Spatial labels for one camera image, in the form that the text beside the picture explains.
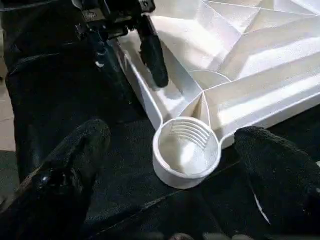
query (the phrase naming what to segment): black fabric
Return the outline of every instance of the black fabric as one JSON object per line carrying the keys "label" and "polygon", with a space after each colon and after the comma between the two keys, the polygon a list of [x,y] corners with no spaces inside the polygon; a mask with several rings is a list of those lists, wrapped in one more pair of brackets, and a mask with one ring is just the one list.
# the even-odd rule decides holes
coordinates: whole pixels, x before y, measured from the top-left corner
{"label": "black fabric", "polygon": [[235,147],[271,226],[282,234],[320,234],[317,164],[292,142],[259,127],[238,130]]}
{"label": "black fabric", "polygon": [[75,239],[109,142],[109,128],[101,120],[75,129],[14,196],[0,204],[0,238]]}

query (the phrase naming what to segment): white plastic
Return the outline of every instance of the white plastic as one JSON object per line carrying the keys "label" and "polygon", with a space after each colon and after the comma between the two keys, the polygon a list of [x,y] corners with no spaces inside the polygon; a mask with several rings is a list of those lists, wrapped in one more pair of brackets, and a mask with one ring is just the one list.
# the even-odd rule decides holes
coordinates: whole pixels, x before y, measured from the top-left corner
{"label": "white plastic", "polygon": [[155,87],[136,32],[120,38],[121,62],[156,130],[196,118],[226,148],[239,128],[269,128],[320,104],[320,5],[216,1],[155,0],[168,87]]}
{"label": "white plastic", "polygon": [[192,117],[166,122],[153,139],[156,175],[176,189],[200,184],[219,165],[221,144],[211,128]]}

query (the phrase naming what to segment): floor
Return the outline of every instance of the floor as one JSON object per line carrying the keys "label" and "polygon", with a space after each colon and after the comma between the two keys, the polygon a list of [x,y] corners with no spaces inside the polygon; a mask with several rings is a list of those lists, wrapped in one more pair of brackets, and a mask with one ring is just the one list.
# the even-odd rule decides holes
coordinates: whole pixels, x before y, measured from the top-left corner
{"label": "floor", "polygon": [[7,196],[18,186],[14,113],[5,84],[7,68],[3,60],[3,33],[0,32],[0,196]]}

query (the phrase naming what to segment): circular cup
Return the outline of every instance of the circular cup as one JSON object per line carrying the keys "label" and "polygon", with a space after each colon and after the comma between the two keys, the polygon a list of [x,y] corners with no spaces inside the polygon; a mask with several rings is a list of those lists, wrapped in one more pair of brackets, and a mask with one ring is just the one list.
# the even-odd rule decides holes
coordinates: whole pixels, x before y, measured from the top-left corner
{"label": "circular cup", "polygon": [[156,175],[176,189],[200,184],[219,165],[221,144],[204,122],[177,117],[166,122],[153,138],[153,168]]}

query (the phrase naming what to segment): black cloth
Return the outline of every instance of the black cloth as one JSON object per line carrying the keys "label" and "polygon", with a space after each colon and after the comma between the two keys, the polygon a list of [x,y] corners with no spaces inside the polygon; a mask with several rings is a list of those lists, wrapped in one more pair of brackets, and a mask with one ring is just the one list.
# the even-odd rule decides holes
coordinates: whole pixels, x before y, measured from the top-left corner
{"label": "black cloth", "polygon": [[279,234],[320,235],[320,167],[292,142],[259,127],[235,133],[250,185]]}
{"label": "black cloth", "polygon": [[[233,147],[223,151],[212,176],[189,191],[156,177],[150,121],[136,99],[128,104],[112,97],[107,81],[116,79],[105,78],[91,48],[76,42],[73,13],[78,12],[69,1],[57,1],[2,15],[20,179],[78,126],[101,119],[110,127],[111,143],[82,228],[84,239],[125,231],[246,234],[257,240],[271,233]],[[271,131],[320,159],[319,112],[316,107]]]}
{"label": "black cloth", "polygon": [[0,204],[0,238],[75,239],[109,143],[109,128],[101,120],[75,129]]}

